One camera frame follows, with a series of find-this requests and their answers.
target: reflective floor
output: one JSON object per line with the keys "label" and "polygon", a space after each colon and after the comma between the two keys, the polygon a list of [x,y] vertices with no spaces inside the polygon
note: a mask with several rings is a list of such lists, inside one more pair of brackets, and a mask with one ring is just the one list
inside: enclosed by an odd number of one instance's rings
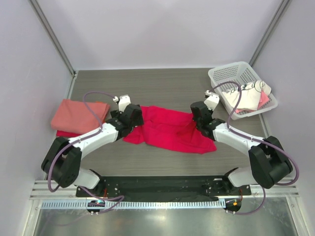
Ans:
{"label": "reflective floor", "polygon": [[[241,212],[261,198],[243,199]],[[116,210],[89,216],[86,210],[41,210],[35,236],[297,236],[286,198],[269,198],[249,216],[223,209]]]}

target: crumpled red fabric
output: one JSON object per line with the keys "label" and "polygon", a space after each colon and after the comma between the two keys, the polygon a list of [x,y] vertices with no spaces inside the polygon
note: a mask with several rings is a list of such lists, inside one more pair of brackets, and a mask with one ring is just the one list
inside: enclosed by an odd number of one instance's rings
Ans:
{"label": "crumpled red fabric", "polygon": [[192,120],[192,113],[178,112],[161,107],[141,106],[144,125],[124,138],[132,144],[146,144],[172,151],[204,154],[216,151],[214,142],[202,136]]}

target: white laundry basket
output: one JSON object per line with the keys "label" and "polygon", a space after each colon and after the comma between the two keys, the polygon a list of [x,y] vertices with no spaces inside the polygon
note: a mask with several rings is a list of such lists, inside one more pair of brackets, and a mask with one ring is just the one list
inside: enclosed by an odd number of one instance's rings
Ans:
{"label": "white laundry basket", "polygon": [[[227,81],[234,81],[239,83],[240,85],[254,82],[260,80],[260,77],[256,74],[253,68],[244,61],[231,63],[228,65],[219,66],[209,70],[208,75],[211,79],[211,86],[215,87],[220,83],[227,82]],[[233,107],[230,106],[228,101],[226,100],[225,96],[222,95],[223,91],[228,89],[235,88],[234,84],[225,84],[220,86],[219,88],[215,89],[215,92],[219,95],[221,102],[225,106],[227,112],[230,114],[233,110]],[[269,102],[263,105],[259,110],[254,112],[246,112],[242,111],[240,113],[235,113],[232,115],[232,119],[240,119],[244,117],[251,117],[266,111],[269,111],[275,107],[277,107],[278,102],[272,93],[268,96]]]}

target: white panel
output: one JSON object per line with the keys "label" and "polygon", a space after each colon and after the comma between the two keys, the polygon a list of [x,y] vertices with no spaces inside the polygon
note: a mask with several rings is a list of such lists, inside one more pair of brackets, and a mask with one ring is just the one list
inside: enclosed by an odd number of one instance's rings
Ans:
{"label": "white panel", "polygon": [[254,69],[279,106],[267,112],[271,132],[300,168],[298,189],[314,227],[315,2],[292,1]]}
{"label": "white panel", "polygon": [[281,0],[39,0],[76,69],[249,61]]}
{"label": "white panel", "polygon": [[1,235],[22,235],[70,73],[27,0],[0,1]]}

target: wood grain surface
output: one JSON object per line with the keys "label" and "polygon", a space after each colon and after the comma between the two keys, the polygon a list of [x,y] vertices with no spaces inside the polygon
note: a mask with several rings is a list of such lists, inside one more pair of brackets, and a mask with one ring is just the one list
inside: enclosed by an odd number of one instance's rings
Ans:
{"label": "wood grain surface", "polygon": [[[91,90],[106,91],[120,96],[128,94],[134,104],[156,105],[167,109],[190,112],[190,104],[204,100],[211,88],[207,68],[141,69],[79,71],[71,99],[81,101]],[[87,101],[104,101],[116,110],[117,105],[104,95],[91,94]],[[213,117],[227,119],[222,104]],[[235,128],[263,136],[258,116],[232,121]],[[180,153],[149,146],[133,145],[119,140],[102,146],[82,160],[82,167],[104,176],[175,176],[221,175],[235,167],[249,165],[248,157],[222,143],[215,152]]]}

